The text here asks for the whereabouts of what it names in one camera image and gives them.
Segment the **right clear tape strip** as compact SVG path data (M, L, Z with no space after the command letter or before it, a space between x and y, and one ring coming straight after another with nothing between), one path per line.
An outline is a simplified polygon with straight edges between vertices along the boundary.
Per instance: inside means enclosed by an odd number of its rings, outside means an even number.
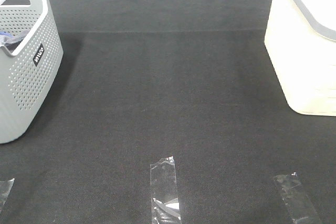
M293 223L322 223L296 172L276 175L273 180Z

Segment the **black table mat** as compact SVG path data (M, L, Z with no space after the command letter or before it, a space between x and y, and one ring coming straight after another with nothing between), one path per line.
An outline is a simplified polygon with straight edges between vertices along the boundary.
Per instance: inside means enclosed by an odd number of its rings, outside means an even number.
M291 223L296 172L335 223L335 118L286 103L271 0L50 0L64 56L27 132L1 223L149 223L150 165L173 156L184 223Z

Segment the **left clear tape strip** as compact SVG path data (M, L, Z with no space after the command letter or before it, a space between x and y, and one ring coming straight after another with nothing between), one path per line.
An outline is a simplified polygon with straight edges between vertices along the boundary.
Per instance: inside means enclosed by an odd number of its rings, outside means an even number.
M15 179L0 181L0 212L2 212L7 198L11 192Z

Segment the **grey microfibre towel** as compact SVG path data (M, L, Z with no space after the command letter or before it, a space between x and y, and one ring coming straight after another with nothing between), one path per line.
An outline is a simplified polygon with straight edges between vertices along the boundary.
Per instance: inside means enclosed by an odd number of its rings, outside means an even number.
M16 35L11 35L10 33L7 33L10 36L10 39L4 45L1 45L1 46L5 46L7 50L10 53L12 53L18 47L18 45L23 41L23 39L27 36L28 33L29 33L29 29L21 31Z

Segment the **cream plastic storage basket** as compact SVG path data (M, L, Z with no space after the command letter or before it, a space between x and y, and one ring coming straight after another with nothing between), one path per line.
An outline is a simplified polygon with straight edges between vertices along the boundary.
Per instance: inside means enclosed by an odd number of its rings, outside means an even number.
M335 116L335 0L272 0L264 44L289 107Z

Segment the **middle clear tape strip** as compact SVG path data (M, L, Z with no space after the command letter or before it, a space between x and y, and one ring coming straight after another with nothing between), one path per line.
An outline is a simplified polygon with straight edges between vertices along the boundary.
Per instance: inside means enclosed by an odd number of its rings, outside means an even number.
M150 165L152 223L181 223L174 158Z

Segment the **blue cloth in basket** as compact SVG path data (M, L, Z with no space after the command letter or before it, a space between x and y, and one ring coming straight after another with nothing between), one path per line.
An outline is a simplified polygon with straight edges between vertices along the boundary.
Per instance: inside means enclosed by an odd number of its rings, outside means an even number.
M0 44L1 45L4 45L9 39L10 39L10 36L7 33L3 31L0 32Z

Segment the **clear tape strip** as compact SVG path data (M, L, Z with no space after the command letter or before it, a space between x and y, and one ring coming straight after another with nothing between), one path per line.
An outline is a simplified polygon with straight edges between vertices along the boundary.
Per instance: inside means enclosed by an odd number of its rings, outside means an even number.
M181 223L174 158L150 165L152 223Z
M296 172L276 175L273 180L293 223L322 223Z
M0 181L0 212L2 212L7 198L11 192L15 179Z

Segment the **grey perforated laundry basket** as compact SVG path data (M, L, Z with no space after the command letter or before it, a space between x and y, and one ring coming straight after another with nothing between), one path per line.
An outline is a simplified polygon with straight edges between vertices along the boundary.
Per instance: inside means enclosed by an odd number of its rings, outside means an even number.
M58 72L63 48L49 0L1 5L1 143L21 137L36 116Z

